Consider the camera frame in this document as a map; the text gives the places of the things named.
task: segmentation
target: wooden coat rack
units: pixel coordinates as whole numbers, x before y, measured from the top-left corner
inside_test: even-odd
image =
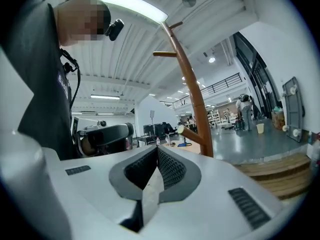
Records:
[[[202,98],[202,94],[200,88],[197,84],[197,79],[192,71],[191,64],[182,49],[178,39],[173,33],[172,29],[182,25],[182,21],[171,26],[168,26],[166,22],[162,22],[162,28],[168,35],[170,39],[170,43],[173,47],[174,52],[172,51],[154,51],[153,56],[161,56],[161,57],[176,57],[178,63],[180,65],[182,74],[185,78],[185,82],[190,91],[190,100],[194,110],[194,116],[196,119],[196,126],[198,129],[198,134],[190,130],[189,128],[180,125],[177,129],[177,132],[184,137],[198,143],[200,145],[200,152],[202,155],[207,157],[213,157],[213,146],[211,139],[211,132],[209,127],[209,121],[207,116],[207,110],[205,107],[204,99]]]

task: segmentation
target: black grille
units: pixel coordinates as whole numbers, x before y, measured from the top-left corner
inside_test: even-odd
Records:
[[[254,230],[270,220],[266,212],[243,188],[231,189],[228,192]]]
[[[157,149],[153,149],[124,169],[126,178],[140,189],[144,189],[157,167]]]
[[[158,149],[158,168],[162,175],[164,189],[179,183],[186,175],[186,166],[167,153]]]
[[[66,171],[66,174],[73,175],[73,174],[79,174],[79,173],[88,171],[90,169],[91,169],[90,166],[84,165],[76,168],[66,169],[65,171]]]

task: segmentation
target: box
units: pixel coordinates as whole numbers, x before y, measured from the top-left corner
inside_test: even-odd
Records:
[[[272,124],[274,128],[278,130],[282,130],[282,127],[285,125],[285,114],[283,112],[280,113],[271,113],[272,116]]]

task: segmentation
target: round ceiling light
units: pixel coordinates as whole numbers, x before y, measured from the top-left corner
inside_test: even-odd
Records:
[[[182,3],[185,7],[194,7],[197,0],[182,0]]]
[[[211,58],[209,59],[209,62],[210,62],[210,63],[213,63],[213,62],[215,62],[215,60],[216,60],[215,57],[211,57]]]

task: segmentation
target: wooden platform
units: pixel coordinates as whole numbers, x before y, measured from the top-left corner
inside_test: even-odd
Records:
[[[306,154],[296,153],[280,160],[235,167],[284,200],[308,189],[311,183],[309,165],[310,159]]]

